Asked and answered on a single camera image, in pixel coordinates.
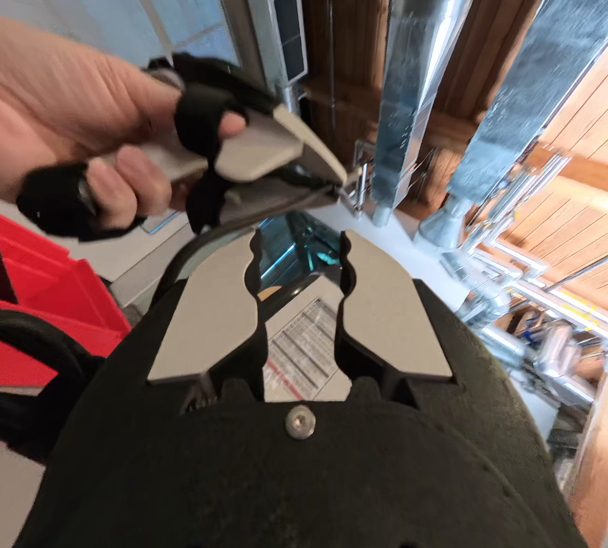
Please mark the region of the person's left hand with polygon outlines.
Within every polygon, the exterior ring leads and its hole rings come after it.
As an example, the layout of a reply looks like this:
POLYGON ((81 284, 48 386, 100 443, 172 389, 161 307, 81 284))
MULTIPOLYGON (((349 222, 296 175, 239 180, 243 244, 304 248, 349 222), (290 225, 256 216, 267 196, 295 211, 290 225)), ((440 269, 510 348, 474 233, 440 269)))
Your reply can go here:
POLYGON ((106 230, 185 211, 196 177, 173 184, 139 149, 169 132, 182 92, 95 48, 1 18, 1 200, 30 172, 87 164, 106 230))

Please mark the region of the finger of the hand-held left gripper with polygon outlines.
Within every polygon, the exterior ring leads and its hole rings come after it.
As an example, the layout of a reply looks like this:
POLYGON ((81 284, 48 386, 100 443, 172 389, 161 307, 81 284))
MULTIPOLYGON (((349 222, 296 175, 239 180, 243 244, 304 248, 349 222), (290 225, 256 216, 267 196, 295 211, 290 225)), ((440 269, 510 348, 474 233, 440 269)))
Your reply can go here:
POLYGON ((315 176, 302 168, 281 168, 251 183, 233 185, 224 196, 221 225, 265 220, 292 210, 333 203, 341 183, 315 176))
POLYGON ((273 111, 273 118, 302 143, 302 152, 297 162, 303 169, 334 185, 346 185, 348 173, 344 166, 297 114, 288 111, 284 104, 278 104, 273 111))

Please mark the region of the red plastic bin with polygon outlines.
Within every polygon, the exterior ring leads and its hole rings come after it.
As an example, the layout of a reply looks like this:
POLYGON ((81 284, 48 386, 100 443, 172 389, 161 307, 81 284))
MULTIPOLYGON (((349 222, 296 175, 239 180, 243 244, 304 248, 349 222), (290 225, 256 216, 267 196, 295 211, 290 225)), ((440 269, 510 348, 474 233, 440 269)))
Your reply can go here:
POLYGON ((107 357, 131 326, 92 267, 1 216, 1 309, 35 316, 107 357))

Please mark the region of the silver ceiling pipes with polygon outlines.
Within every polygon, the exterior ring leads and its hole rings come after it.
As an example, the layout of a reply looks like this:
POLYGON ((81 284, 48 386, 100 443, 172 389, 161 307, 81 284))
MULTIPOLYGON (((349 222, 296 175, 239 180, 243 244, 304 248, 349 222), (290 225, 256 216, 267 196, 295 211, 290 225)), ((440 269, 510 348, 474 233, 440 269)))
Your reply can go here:
POLYGON ((520 382, 559 403, 588 411, 597 388, 576 370, 583 351, 607 353, 607 313, 558 287, 543 284, 546 266, 505 243, 501 260, 487 251, 445 251, 440 262, 468 289, 457 316, 520 382))

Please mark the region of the instruction sheet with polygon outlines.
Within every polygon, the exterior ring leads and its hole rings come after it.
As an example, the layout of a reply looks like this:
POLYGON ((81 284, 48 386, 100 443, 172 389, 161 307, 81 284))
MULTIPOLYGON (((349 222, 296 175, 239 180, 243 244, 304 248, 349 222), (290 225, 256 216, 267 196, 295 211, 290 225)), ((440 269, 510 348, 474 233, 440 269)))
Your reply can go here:
POLYGON ((260 310, 268 335, 265 401, 344 401, 351 381, 334 357, 339 286, 313 273, 263 295, 260 310))

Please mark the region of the silver metal pipe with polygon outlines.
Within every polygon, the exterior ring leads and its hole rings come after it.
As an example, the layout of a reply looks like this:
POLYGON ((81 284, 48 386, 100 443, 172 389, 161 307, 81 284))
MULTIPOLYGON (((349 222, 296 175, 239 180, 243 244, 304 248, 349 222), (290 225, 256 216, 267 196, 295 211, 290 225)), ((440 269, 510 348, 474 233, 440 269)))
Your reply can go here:
POLYGON ((353 168, 358 173, 356 184, 352 193, 353 212, 359 217, 363 210, 367 192, 367 179, 371 154, 370 143, 365 139, 357 139, 354 146, 353 168))

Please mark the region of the rectangular silver duct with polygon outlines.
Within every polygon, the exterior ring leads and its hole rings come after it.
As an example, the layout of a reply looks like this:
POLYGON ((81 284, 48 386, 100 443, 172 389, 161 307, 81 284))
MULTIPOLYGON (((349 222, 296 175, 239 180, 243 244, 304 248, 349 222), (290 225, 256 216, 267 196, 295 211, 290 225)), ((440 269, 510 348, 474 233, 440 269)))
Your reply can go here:
POLYGON ((390 0, 370 198, 375 226, 405 198, 440 82, 473 0, 390 0))

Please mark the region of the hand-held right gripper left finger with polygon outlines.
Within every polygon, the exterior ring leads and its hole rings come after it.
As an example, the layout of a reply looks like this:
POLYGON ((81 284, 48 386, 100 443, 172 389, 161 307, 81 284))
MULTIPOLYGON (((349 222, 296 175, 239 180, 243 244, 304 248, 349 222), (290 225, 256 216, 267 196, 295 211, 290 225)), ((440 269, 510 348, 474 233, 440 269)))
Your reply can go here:
POLYGON ((167 328, 148 372, 149 385, 193 380, 207 400, 227 381, 244 382, 264 400, 268 337, 260 316, 260 230, 249 228, 216 249, 186 280, 175 303, 170 292, 149 311, 170 310, 167 328))

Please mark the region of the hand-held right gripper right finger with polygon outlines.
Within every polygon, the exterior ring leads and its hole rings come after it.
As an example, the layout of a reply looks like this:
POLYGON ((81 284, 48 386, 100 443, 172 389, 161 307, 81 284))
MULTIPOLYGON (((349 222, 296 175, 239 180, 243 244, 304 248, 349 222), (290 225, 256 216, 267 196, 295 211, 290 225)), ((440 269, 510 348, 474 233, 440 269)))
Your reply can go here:
POLYGON ((334 356, 355 383, 381 397, 411 397, 409 380, 453 381, 453 371, 408 271, 353 230, 340 233, 340 301, 334 356))

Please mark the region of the large tapered silver duct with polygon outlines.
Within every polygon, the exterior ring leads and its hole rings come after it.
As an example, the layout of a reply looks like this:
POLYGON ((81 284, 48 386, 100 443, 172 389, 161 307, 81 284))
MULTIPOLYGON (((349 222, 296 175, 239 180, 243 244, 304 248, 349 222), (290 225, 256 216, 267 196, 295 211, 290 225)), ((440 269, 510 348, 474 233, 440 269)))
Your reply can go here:
POLYGON ((606 46, 607 0, 542 0, 444 206, 421 222, 415 240, 439 251, 459 247, 467 212, 495 193, 606 46))

